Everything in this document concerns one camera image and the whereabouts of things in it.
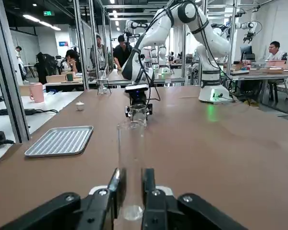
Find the green mug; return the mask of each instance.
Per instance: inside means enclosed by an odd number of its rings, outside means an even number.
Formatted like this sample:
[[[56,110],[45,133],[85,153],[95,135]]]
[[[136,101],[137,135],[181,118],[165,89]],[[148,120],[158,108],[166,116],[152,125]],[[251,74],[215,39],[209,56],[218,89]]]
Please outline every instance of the green mug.
[[[66,80],[67,81],[73,81],[73,74],[72,73],[66,74]]]

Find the metal tray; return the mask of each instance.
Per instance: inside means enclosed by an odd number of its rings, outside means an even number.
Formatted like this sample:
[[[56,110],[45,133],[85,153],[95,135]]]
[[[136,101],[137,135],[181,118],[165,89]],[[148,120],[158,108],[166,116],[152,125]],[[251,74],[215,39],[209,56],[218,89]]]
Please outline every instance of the metal tray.
[[[93,126],[61,127],[48,130],[24,154],[49,157],[79,154],[93,133]]]

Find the woman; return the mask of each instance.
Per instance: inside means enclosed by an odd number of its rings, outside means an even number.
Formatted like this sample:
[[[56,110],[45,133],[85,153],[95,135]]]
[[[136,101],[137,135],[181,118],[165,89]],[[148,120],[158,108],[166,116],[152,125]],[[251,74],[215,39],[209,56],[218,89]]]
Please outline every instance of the woman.
[[[73,72],[82,72],[79,55],[76,51],[74,51],[73,49],[67,50],[65,58],[69,66],[72,68]]]

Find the tabletop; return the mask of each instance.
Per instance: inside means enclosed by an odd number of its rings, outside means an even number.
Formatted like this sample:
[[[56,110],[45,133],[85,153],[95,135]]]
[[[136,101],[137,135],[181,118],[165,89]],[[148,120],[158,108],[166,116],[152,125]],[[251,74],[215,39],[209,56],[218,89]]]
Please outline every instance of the tabletop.
[[[45,101],[42,103],[35,103],[30,99],[30,97],[22,97],[22,102],[24,109],[55,109],[60,111],[82,93],[83,92],[59,92],[56,94],[45,93]],[[5,108],[5,103],[0,102],[0,109]],[[43,113],[26,116],[27,124],[30,126],[30,133],[36,131],[54,115],[55,113]],[[4,132],[7,139],[15,141],[9,116],[0,116],[0,131]],[[10,146],[11,145],[4,145],[0,148],[0,158],[5,154]]]
[[[195,193],[252,230],[288,230],[288,121],[241,103],[198,100],[197,86],[158,88],[146,129],[147,167],[175,196]],[[127,119],[122,89],[79,96],[0,161],[0,226],[57,195],[85,197],[107,184],[118,166],[117,124]],[[83,154],[25,159],[53,127],[94,126]]]
[[[120,85],[120,84],[131,84],[131,80],[126,80],[121,74],[121,71],[118,71],[117,69],[114,69],[108,76],[107,76],[107,84],[109,85]],[[177,78],[175,75],[161,75],[156,74],[155,75],[155,83],[162,84],[162,83],[179,83],[184,82],[184,78]],[[89,85],[95,85],[97,83],[96,80],[89,81]],[[51,82],[46,83],[45,86],[64,86],[64,85],[83,85],[82,81],[79,82]]]
[[[286,79],[288,78],[288,72],[281,74],[268,74],[262,71],[251,70],[249,74],[231,76],[234,81],[239,80],[272,80],[272,79]]]

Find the pink mug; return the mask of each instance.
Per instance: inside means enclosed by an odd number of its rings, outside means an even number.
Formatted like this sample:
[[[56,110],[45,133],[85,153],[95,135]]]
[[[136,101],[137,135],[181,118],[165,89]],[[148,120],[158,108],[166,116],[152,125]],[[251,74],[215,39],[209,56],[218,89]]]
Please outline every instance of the pink mug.
[[[30,84],[30,99],[34,100],[35,103],[44,101],[44,92],[42,83]]]

